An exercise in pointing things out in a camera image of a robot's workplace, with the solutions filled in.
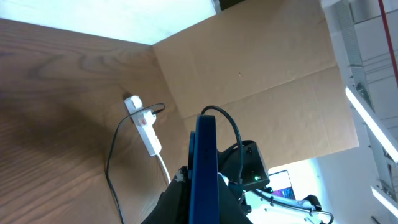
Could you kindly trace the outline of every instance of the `light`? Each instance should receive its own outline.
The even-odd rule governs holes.
[[[398,143],[377,119],[373,110],[362,99],[362,97],[359,96],[357,91],[353,90],[351,87],[346,86],[346,95],[377,140],[379,140],[384,149],[388,154],[390,154],[395,163],[398,162]]]
[[[392,214],[398,218],[398,203],[377,187],[372,187],[372,193]]]

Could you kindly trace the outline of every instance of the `black cable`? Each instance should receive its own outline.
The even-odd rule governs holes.
[[[328,215],[328,216],[330,216],[330,220],[329,220],[328,224],[332,224],[332,223],[333,223],[333,220],[335,219],[335,217],[333,216],[333,214],[330,213],[330,212],[325,212],[325,211],[313,211],[313,210],[311,210],[311,209],[305,209],[305,208],[299,208],[299,207],[296,207],[296,206],[293,206],[293,205],[287,205],[286,203],[278,202],[278,201],[274,200],[273,197],[271,197],[271,198],[266,197],[265,195],[263,195],[262,193],[258,192],[257,190],[253,190],[252,192],[255,193],[256,195],[258,195],[259,197],[261,197],[261,198],[267,200],[267,201],[270,202],[270,203],[274,203],[274,204],[276,204],[276,205],[279,205],[279,206],[282,206],[282,207],[285,207],[285,208],[289,208],[289,209],[293,209],[293,210],[298,210],[298,211],[301,211],[301,212],[308,212],[309,214],[315,213],[315,214],[324,214],[324,215]]]
[[[244,192],[242,192],[241,198],[239,198],[238,204],[241,205],[244,201]]]
[[[225,118],[231,123],[232,128],[234,129],[235,137],[236,137],[236,144],[238,145],[238,149],[239,149],[239,159],[241,161],[241,165],[239,166],[239,171],[238,171],[238,182],[239,182],[239,184],[242,184],[241,174],[242,174],[242,170],[243,170],[243,145],[242,145],[242,139],[241,139],[241,134],[239,133],[239,129],[238,129],[234,119],[225,110],[221,109],[219,106],[207,106],[201,111],[200,114],[205,114],[206,110],[208,110],[208,109],[217,110],[222,115],[224,115]]]
[[[127,120],[127,119],[130,118],[131,116],[134,116],[135,114],[137,114],[137,113],[139,113],[139,112],[141,112],[141,111],[148,110],[148,109],[152,109],[152,108],[157,107],[157,106],[163,106],[163,108],[160,109],[160,110],[157,110],[157,111],[153,111],[152,114],[160,113],[160,112],[162,112],[162,111],[166,108],[166,106],[164,105],[164,103],[157,103],[157,104],[154,104],[154,105],[151,105],[151,106],[147,106],[147,107],[145,107],[145,108],[143,108],[143,109],[139,109],[139,110],[135,111],[134,113],[132,113],[132,114],[130,114],[130,115],[124,117],[124,118],[119,122],[118,127],[116,128],[116,130],[115,130],[115,132],[114,132],[114,135],[113,135],[112,144],[111,144],[111,150],[109,151],[109,156],[108,156],[108,160],[107,160],[106,168],[105,168],[105,176],[106,176],[106,181],[108,182],[109,188],[111,189],[111,192],[112,192],[112,194],[113,194],[113,197],[114,197],[114,199],[115,199],[115,201],[116,201],[116,205],[118,206],[118,212],[119,212],[119,216],[120,216],[120,222],[121,222],[122,224],[124,224],[123,213],[122,213],[122,210],[121,210],[121,207],[120,207],[120,203],[119,203],[118,196],[116,195],[116,191],[114,190],[113,185],[112,185],[112,182],[111,182],[111,179],[109,178],[109,162],[110,162],[111,157],[112,157],[112,152],[113,152],[113,148],[114,148],[114,143],[115,143],[115,141],[116,141],[116,136],[118,135],[119,128],[121,127],[122,123],[123,123],[125,120]]]

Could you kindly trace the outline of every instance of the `electronic device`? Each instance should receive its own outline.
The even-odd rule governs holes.
[[[269,176],[257,143],[252,140],[243,141],[243,152],[243,169],[241,175],[243,190],[250,191],[264,188],[269,184]],[[228,178],[233,179],[235,167],[238,163],[239,158],[236,144],[218,153],[219,172]]]
[[[190,135],[188,156],[188,223],[250,224],[236,198],[236,192],[243,196],[241,184],[228,182],[227,186],[218,166],[215,117],[198,115],[196,131]]]
[[[142,109],[142,101],[138,96],[132,96],[124,100],[124,104],[129,111],[133,114],[137,110]],[[132,121],[136,125],[139,135],[145,144],[150,156],[155,156],[162,150],[162,145],[156,136],[155,130],[152,125],[156,121],[156,114],[152,114],[152,110],[145,110],[138,114],[131,116]]]

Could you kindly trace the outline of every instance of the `cable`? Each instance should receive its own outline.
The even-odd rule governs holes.
[[[167,171],[166,165],[165,165],[164,162],[163,162],[162,156],[160,156],[160,154],[156,154],[156,156],[157,156],[157,158],[159,159],[160,164],[162,164],[163,171],[164,171],[164,173],[166,174],[166,176],[167,176],[167,181],[168,181],[169,184],[170,184],[170,183],[171,183],[171,180],[170,180],[169,172]]]
[[[147,106],[147,107],[145,107],[145,108],[142,108],[142,109],[139,109],[139,110],[135,111],[134,113],[132,113],[132,114],[130,114],[130,115],[124,117],[124,118],[119,122],[119,124],[118,124],[118,126],[117,126],[117,128],[116,128],[116,130],[115,130],[115,132],[114,132],[114,135],[113,135],[112,144],[111,144],[111,149],[109,150],[109,156],[108,156],[108,160],[107,160],[107,162],[106,162],[105,176],[106,176],[106,181],[108,182],[109,188],[111,189],[111,192],[112,192],[112,194],[113,194],[113,197],[114,197],[114,199],[115,199],[115,201],[116,201],[116,205],[117,205],[117,207],[118,207],[118,212],[119,212],[119,216],[120,216],[120,222],[121,222],[122,224],[124,224],[123,213],[122,213],[122,210],[121,210],[121,207],[120,207],[120,203],[119,203],[118,196],[116,195],[116,191],[114,190],[113,185],[112,185],[112,182],[111,182],[111,179],[109,178],[109,162],[110,162],[111,157],[112,157],[112,152],[113,152],[113,148],[114,148],[114,143],[115,143],[115,141],[116,141],[116,136],[118,135],[119,128],[121,127],[121,125],[123,124],[123,122],[124,122],[125,120],[127,120],[127,119],[130,118],[131,116],[134,116],[135,114],[137,114],[137,113],[139,113],[139,112],[141,112],[141,111],[148,110],[148,109],[152,109],[152,108],[157,107],[157,106],[163,106],[163,108],[160,109],[160,110],[157,110],[157,111],[152,112],[152,114],[160,113],[160,112],[162,112],[162,111],[166,108],[166,106],[164,105],[164,103],[157,103],[157,104],[154,104],[154,105],[151,105],[151,106]]]
[[[242,145],[242,139],[241,139],[241,134],[239,133],[239,129],[238,129],[234,119],[225,110],[221,109],[219,106],[207,106],[201,111],[200,114],[205,114],[205,112],[208,109],[217,110],[222,115],[224,115],[225,118],[231,123],[232,128],[234,129],[235,137],[236,137],[236,144],[238,145],[238,149],[239,149],[239,159],[241,161],[241,165],[239,166],[239,171],[238,171],[238,182],[240,184],[242,184],[241,174],[242,174],[242,169],[243,169],[243,145]]]
[[[332,223],[333,223],[333,220],[335,219],[335,217],[333,216],[333,214],[330,213],[330,212],[325,212],[325,211],[313,211],[313,210],[311,210],[311,209],[305,209],[305,208],[299,208],[299,207],[296,207],[296,206],[293,206],[293,205],[287,205],[286,203],[275,201],[273,197],[271,197],[271,198],[266,197],[265,195],[263,195],[262,193],[260,193],[258,190],[253,190],[252,192],[255,193],[256,195],[258,195],[259,197],[261,197],[261,198],[267,200],[268,202],[277,204],[277,205],[282,206],[282,207],[285,207],[285,208],[289,208],[289,209],[293,209],[293,210],[298,210],[298,211],[301,211],[301,212],[308,212],[309,214],[315,213],[315,214],[328,215],[328,216],[330,216],[330,220],[329,220],[328,224],[332,224]]]

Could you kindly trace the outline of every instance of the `black device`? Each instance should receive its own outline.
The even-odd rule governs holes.
[[[242,143],[244,154],[241,175],[243,190],[263,189],[270,180],[257,143],[252,140],[245,140]],[[236,144],[218,153],[218,170],[232,182],[238,182],[236,177],[238,164],[239,155]]]

